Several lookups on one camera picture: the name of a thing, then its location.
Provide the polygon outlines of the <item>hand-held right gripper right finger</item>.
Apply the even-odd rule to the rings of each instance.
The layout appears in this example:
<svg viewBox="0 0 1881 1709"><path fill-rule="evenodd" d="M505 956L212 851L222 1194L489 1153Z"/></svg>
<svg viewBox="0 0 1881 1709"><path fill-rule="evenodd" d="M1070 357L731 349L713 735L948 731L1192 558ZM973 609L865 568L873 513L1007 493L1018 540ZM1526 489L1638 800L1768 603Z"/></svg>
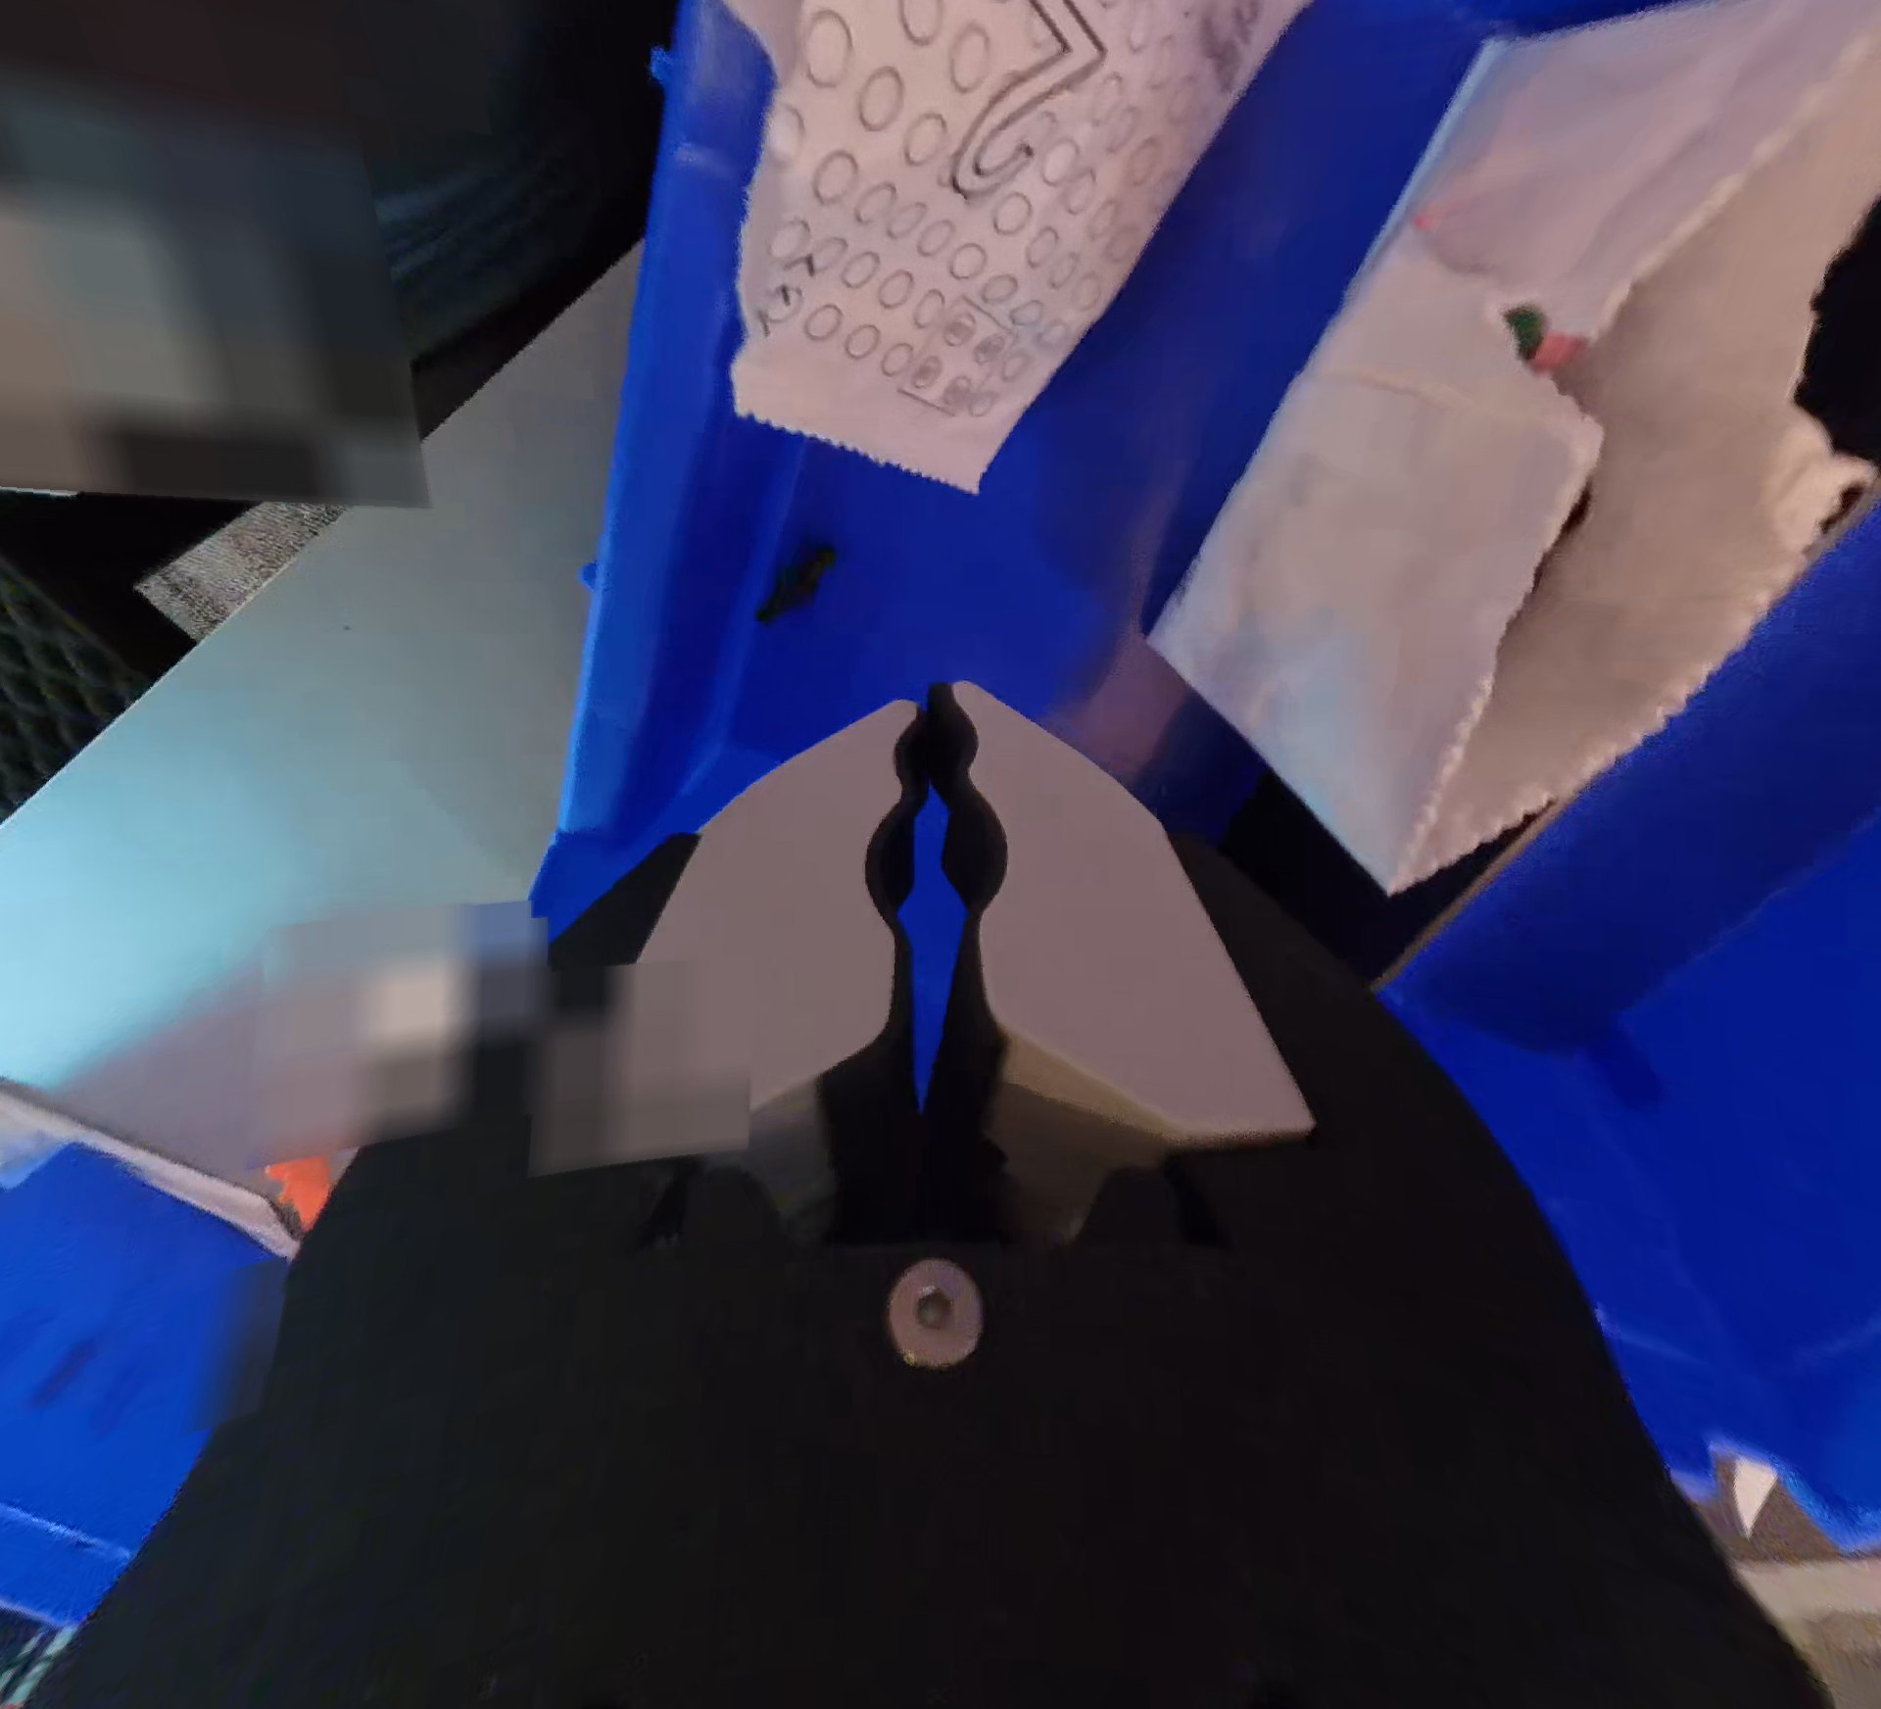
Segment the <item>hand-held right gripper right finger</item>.
<svg viewBox="0 0 1881 1709"><path fill-rule="evenodd" d="M942 873L961 905L936 1105L1003 1227L1314 1131L1162 824L989 692L936 690Z"/></svg>

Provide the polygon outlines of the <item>black mesh chair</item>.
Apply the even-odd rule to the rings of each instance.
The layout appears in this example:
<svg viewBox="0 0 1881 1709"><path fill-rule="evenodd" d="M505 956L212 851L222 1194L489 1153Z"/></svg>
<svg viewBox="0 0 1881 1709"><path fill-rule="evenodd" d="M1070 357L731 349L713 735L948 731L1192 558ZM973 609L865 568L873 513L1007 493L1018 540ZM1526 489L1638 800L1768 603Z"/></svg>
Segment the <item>black mesh chair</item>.
<svg viewBox="0 0 1881 1709"><path fill-rule="evenodd" d="M1 564L1 816L25 806L151 680Z"/></svg>

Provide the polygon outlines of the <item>blue plastic bin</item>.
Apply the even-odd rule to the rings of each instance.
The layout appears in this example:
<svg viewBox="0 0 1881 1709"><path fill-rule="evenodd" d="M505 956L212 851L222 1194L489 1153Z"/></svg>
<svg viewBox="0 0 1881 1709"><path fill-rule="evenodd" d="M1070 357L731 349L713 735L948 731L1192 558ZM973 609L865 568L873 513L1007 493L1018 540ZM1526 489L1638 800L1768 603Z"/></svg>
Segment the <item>blue plastic bin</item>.
<svg viewBox="0 0 1881 1709"><path fill-rule="evenodd" d="M1664 1462L1876 1548L1876 523L1386 983L1569 1255Z"/></svg>
<svg viewBox="0 0 1881 1709"><path fill-rule="evenodd" d="M1066 723L1201 544L1256 430L1493 34L1658 0L1317 0L965 495L733 408L745 184L774 76L678 0L560 816L530 891L576 920L774 761L928 682ZM812 605L755 609L833 546Z"/></svg>
<svg viewBox="0 0 1881 1709"><path fill-rule="evenodd" d="M3 1611L103 1602L200 1460L243 1294L292 1253L86 1145L3 1168Z"/></svg>

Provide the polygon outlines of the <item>small black toy piece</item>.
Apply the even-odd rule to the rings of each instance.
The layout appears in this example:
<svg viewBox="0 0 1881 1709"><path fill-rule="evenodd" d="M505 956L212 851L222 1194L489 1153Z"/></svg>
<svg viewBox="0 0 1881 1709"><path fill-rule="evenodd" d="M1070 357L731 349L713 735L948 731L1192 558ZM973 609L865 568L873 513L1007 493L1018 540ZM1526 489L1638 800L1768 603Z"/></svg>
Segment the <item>small black toy piece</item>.
<svg viewBox="0 0 1881 1709"><path fill-rule="evenodd" d="M833 562L833 546L816 542L794 548L757 605L755 621L769 627L812 605Z"/></svg>

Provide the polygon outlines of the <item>small orange toy piece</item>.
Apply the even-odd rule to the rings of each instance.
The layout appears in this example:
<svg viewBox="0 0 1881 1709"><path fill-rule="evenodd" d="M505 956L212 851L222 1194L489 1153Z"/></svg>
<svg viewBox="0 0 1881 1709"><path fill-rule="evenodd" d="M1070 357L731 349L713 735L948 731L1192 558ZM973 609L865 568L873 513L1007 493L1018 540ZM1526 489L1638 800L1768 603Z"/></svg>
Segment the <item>small orange toy piece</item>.
<svg viewBox="0 0 1881 1709"><path fill-rule="evenodd" d="M316 1226L345 1163L344 1155L314 1155L263 1168L271 1210L294 1241Z"/></svg>

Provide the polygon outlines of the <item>small green red toy piece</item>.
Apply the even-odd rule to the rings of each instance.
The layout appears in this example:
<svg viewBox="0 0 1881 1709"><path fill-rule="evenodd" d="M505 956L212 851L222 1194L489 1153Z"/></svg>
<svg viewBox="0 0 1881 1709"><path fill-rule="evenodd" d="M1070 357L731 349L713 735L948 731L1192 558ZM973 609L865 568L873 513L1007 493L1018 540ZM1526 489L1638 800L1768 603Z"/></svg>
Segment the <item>small green red toy piece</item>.
<svg viewBox="0 0 1881 1709"><path fill-rule="evenodd" d="M1500 320L1516 357L1540 379L1558 381L1587 349L1585 336L1558 330L1538 306L1510 306Z"/></svg>

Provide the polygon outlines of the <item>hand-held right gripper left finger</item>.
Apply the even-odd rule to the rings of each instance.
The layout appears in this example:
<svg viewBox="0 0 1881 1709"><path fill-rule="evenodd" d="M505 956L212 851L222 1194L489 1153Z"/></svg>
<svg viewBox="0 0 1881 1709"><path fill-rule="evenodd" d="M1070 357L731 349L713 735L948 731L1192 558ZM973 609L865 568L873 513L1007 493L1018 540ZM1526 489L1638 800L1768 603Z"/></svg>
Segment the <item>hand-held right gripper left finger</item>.
<svg viewBox="0 0 1881 1709"><path fill-rule="evenodd" d="M894 938L867 887L902 802L892 702L745 788L698 836L623 979L623 1115L812 1113L887 1025Z"/></svg>

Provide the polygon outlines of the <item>circle print paper bag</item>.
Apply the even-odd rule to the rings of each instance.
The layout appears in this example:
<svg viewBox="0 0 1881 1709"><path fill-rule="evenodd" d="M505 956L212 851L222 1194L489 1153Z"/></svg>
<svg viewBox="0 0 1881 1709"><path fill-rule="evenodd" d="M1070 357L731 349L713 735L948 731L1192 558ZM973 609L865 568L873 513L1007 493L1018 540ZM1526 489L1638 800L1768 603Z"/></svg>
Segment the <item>circle print paper bag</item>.
<svg viewBox="0 0 1881 1709"><path fill-rule="evenodd" d="M739 416L975 495L1314 0L798 0Z"/></svg>

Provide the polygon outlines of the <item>plain white paper bag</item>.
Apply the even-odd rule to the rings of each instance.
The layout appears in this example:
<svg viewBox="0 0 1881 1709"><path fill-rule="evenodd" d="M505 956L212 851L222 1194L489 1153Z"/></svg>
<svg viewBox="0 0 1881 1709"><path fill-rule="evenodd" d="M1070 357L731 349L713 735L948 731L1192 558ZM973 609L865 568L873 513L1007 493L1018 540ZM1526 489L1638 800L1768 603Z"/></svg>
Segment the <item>plain white paper bag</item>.
<svg viewBox="0 0 1881 1709"><path fill-rule="evenodd" d="M1794 393L1876 200L1876 0L1689 0L1502 64L1416 229L1577 343L1556 381L1601 448L1388 891L1656 735L1864 485Z"/></svg>
<svg viewBox="0 0 1881 1709"><path fill-rule="evenodd" d="M1286 393L1152 647L1294 792L1422 788L1601 448L1495 290L1402 247Z"/></svg>

